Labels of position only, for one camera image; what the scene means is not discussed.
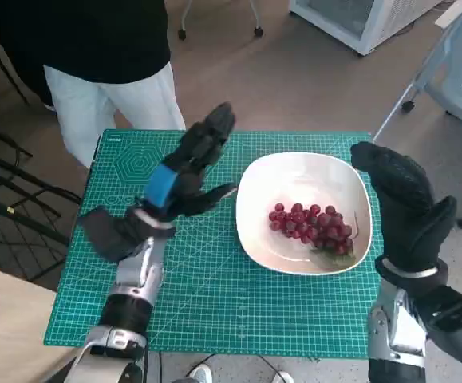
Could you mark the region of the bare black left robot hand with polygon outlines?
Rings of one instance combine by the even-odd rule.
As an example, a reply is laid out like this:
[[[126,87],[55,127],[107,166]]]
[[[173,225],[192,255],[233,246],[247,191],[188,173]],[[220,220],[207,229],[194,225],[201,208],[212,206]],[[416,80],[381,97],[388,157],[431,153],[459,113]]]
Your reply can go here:
[[[203,190],[206,170],[221,157],[235,121],[231,104],[223,102],[194,123],[154,169],[133,214],[150,227],[166,231],[178,216],[201,215],[236,192],[233,183]]]

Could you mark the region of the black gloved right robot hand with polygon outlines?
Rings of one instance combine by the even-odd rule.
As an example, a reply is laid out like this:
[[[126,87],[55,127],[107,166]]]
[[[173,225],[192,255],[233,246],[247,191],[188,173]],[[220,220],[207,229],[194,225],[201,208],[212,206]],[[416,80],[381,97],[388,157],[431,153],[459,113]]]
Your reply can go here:
[[[351,147],[352,165],[369,175],[381,214],[383,256],[408,273],[433,268],[452,230],[457,201],[435,201],[425,170],[411,157],[370,142]]]

